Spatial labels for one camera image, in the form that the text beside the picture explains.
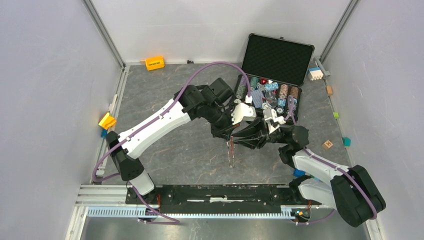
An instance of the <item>gray stone surface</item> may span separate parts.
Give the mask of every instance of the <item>gray stone surface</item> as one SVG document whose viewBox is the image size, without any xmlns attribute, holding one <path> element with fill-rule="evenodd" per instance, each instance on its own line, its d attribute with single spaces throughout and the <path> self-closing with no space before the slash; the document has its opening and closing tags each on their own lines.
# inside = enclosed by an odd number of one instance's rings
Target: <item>gray stone surface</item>
<svg viewBox="0 0 424 240">
<path fill-rule="evenodd" d="M 154 71 L 147 71 L 141 65 L 131 66 L 115 131 L 120 133 L 132 128 L 165 105 L 202 65 L 168 64 Z M 193 84 L 211 84 L 221 77 L 234 87 L 238 75 L 238 71 L 230 66 L 215 65 L 201 72 Z M 333 162 L 349 165 L 324 82 L 305 79 L 301 88 L 298 124 L 309 129 L 308 148 Z M 324 150 L 321 145 L 327 140 L 334 146 Z M 195 119 L 156 141 L 146 149 L 140 160 L 158 185 L 289 183 L 293 179 L 293 169 L 281 162 L 278 153 L 281 146 L 267 143 L 261 149 L 251 150 L 236 145 L 235 164 L 231 168 L 227 143 L 223 139 L 212 138 L 206 120 Z M 116 171 L 109 159 L 106 175 Z M 115 177 L 103 184 L 121 185 L 125 182 Z"/>
</svg>

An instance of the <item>yellow bin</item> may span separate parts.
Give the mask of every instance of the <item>yellow bin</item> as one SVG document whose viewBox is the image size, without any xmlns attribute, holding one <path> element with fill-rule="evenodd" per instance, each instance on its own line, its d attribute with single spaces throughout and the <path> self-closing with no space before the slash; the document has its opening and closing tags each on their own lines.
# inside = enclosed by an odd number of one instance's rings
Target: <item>yellow bin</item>
<svg viewBox="0 0 424 240">
<path fill-rule="evenodd" d="M 155 56 L 155 57 L 147 58 L 145 60 L 145 63 L 146 63 L 146 68 L 148 71 L 165 67 L 163 56 Z"/>
</svg>

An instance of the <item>teal block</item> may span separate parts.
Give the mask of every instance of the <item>teal block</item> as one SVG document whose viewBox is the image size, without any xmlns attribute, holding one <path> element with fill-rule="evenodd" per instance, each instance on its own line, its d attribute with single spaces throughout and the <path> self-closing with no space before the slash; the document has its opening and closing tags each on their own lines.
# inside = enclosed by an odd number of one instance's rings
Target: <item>teal block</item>
<svg viewBox="0 0 424 240">
<path fill-rule="evenodd" d="M 345 147 L 350 147 L 351 146 L 351 139 L 350 138 L 344 136 L 341 139 L 343 139 L 343 145 Z"/>
</svg>

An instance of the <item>gray floor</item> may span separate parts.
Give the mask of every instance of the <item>gray floor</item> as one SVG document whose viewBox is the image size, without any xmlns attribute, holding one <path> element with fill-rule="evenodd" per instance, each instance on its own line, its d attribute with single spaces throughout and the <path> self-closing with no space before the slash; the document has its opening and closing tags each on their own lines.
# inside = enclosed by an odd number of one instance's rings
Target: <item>gray floor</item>
<svg viewBox="0 0 424 240">
<path fill-rule="evenodd" d="M 327 209 L 313 209 L 322 219 Z M 365 224 L 349 226 L 335 213 L 325 222 L 296 226 L 283 219 L 182 219 L 181 225 L 144 225 L 133 218 L 88 217 L 82 240 L 367 240 Z"/>
<path fill-rule="evenodd" d="M 165 105 L 202 65 L 169 64 L 154 71 L 147 71 L 145 66 L 131 66 L 115 131 L 119 133 L 130 129 Z M 238 75 L 232 67 L 216 65 L 201 72 L 193 84 L 210 84 L 221 77 L 234 87 Z M 303 94 L 298 123 L 309 129 L 308 148 L 333 162 L 349 165 L 324 82 L 305 79 L 301 88 Z M 324 150 L 321 145 L 327 140 L 334 146 Z M 231 168 L 227 143 L 212 138 L 206 120 L 195 119 L 152 144 L 140 160 L 158 185 L 289 183 L 293 179 L 293 169 L 281 162 L 278 154 L 280 146 L 267 143 L 261 149 L 251 150 L 236 145 L 235 167 Z M 106 175 L 116 171 L 109 159 Z M 122 185 L 125 182 L 115 177 L 103 184 Z"/>
</svg>

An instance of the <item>white wall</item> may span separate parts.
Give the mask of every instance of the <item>white wall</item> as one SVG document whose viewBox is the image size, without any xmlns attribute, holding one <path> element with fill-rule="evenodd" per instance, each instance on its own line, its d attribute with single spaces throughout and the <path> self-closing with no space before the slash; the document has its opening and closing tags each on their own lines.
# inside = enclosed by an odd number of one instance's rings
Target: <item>white wall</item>
<svg viewBox="0 0 424 240">
<path fill-rule="evenodd" d="M 363 0 L 324 66 L 332 101 L 387 209 L 388 240 L 423 239 L 423 1 Z"/>
<path fill-rule="evenodd" d="M 250 33 L 321 55 L 349 0 L 93 0 L 124 61 L 241 62 Z"/>
<path fill-rule="evenodd" d="M 0 239 L 64 239 L 119 79 L 80 0 L 0 6 Z"/>
</svg>

